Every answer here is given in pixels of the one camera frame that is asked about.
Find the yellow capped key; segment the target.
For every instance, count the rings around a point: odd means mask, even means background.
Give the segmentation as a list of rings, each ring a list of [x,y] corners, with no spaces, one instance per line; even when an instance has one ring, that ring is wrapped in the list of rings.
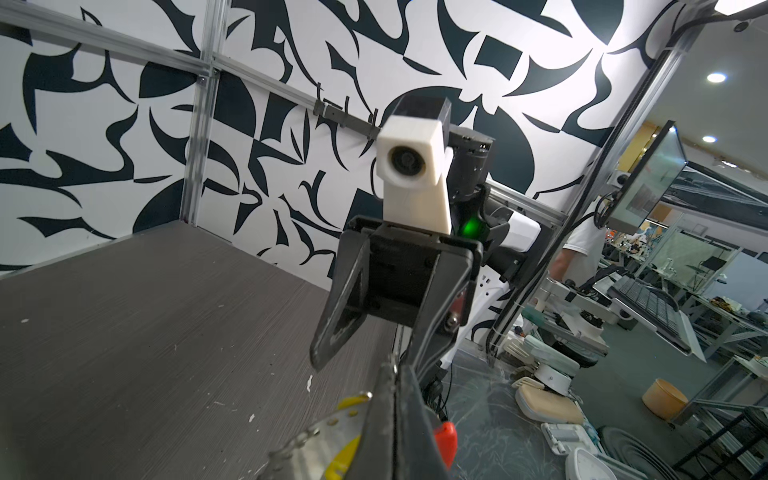
[[[350,409],[353,406],[368,403],[373,394],[371,392],[361,392],[354,396],[349,396],[342,399],[336,407],[337,411]],[[328,480],[343,479],[349,469],[357,447],[360,442],[360,436],[357,435],[353,439],[346,441],[344,447],[336,454],[329,466],[324,472],[324,478]]]

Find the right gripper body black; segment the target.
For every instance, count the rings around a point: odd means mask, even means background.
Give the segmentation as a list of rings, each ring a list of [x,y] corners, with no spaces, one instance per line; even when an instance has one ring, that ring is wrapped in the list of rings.
[[[345,231],[361,232],[370,239],[367,317],[407,327],[414,326],[439,254],[472,253],[477,277],[482,264],[482,244],[461,236],[427,232],[366,216],[353,218]]]

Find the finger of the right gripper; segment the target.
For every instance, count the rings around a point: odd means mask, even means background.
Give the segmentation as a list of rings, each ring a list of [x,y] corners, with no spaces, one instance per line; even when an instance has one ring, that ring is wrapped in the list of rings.
[[[340,238],[331,290],[310,345],[310,363],[322,370],[365,321],[369,290],[369,236],[345,231]]]
[[[415,375],[425,375],[452,348],[471,309],[477,273],[472,253],[438,255],[407,351]]]

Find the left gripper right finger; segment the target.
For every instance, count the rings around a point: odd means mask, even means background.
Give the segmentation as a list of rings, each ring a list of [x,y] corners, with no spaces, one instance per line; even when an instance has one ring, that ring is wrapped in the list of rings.
[[[410,366],[400,367],[395,400],[395,478],[449,479],[426,408]]]

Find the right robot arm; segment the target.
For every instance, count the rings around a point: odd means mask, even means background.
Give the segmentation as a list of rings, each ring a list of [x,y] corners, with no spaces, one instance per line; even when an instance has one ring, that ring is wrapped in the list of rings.
[[[490,199],[481,182],[493,138],[464,127],[448,129],[448,173],[433,186],[428,206],[420,189],[385,183],[375,219],[358,215],[339,240],[330,295],[310,347],[321,370],[365,320],[374,316],[411,328],[406,361],[418,375],[433,363],[447,368],[476,325],[479,278],[490,265],[502,279],[522,262],[539,235],[538,223]]]

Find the red capped key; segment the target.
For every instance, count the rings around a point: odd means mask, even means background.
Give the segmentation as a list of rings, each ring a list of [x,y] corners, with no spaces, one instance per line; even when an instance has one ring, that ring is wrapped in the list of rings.
[[[434,428],[433,433],[441,460],[445,468],[450,470],[458,448],[458,435],[455,425],[450,421],[441,422]]]

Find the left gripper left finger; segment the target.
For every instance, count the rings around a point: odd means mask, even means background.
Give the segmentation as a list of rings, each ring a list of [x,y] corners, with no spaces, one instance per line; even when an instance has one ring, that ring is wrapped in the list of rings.
[[[397,370],[384,363],[369,402],[360,441],[347,470],[351,480],[389,480],[395,473]]]

